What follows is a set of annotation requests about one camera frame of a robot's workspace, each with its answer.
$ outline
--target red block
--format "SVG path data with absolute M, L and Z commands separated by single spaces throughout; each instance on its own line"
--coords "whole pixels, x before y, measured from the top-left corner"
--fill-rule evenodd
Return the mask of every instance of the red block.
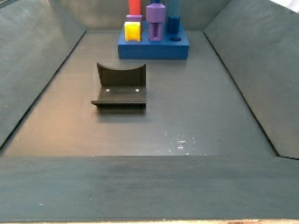
M 130 15 L 142 15 L 142 0 L 128 0 Z

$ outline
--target yellow block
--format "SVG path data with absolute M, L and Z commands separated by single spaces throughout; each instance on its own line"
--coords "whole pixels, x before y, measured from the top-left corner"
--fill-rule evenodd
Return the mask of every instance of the yellow block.
M 142 41 L 142 24 L 140 22 L 126 22 L 126 41 Z

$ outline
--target blue cylinder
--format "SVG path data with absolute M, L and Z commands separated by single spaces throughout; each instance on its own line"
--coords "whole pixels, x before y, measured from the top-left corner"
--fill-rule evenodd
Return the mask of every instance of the blue cylinder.
M 182 0 L 167 1 L 167 17 L 180 16 L 182 14 Z
M 176 34 L 180 31 L 180 23 L 182 23 L 182 17 L 168 17 L 167 20 L 167 31 L 171 34 Z
M 162 0 L 151 0 L 151 4 L 160 4 Z

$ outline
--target bin floor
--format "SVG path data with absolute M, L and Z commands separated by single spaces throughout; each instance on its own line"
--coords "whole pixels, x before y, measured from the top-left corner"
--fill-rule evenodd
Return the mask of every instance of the bin floor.
M 118 31 L 88 32 L 7 141 L 3 156 L 222 156 L 275 153 L 203 32 L 187 60 L 120 60 Z M 99 110 L 96 63 L 147 63 L 147 108 Z

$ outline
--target blue base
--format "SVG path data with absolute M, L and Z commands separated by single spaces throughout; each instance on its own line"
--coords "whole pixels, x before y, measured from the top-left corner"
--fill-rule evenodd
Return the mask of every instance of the blue base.
M 118 41 L 118 54 L 122 60 L 187 60 L 190 41 L 183 26 L 179 34 L 171 34 L 164 30 L 163 41 L 148 41 L 148 23 L 143 22 L 142 41 L 126 41 L 124 30 Z

